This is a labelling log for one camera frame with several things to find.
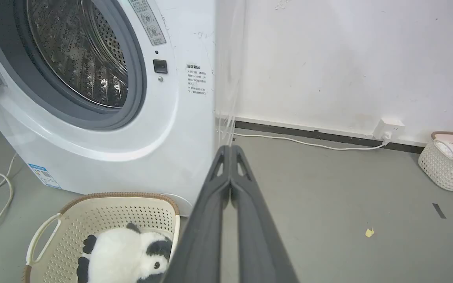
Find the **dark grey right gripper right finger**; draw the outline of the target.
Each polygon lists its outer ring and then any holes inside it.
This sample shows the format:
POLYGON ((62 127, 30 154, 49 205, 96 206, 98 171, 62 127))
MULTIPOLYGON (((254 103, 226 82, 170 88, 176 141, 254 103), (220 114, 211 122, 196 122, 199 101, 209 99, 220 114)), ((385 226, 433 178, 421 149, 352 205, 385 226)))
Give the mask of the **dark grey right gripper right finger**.
POLYGON ((239 145, 231 147, 231 203, 237 210, 239 281, 297 283, 295 269, 239 145))

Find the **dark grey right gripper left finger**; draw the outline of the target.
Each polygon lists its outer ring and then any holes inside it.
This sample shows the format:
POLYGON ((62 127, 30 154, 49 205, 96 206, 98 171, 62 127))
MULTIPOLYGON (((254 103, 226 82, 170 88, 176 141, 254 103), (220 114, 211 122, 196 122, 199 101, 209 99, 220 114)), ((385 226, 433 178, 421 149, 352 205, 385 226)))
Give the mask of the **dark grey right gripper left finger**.
POLYGON ((228 204, 230 146, 221 146, 203 182, 164 283, 219 283, 223 210, 228 204))

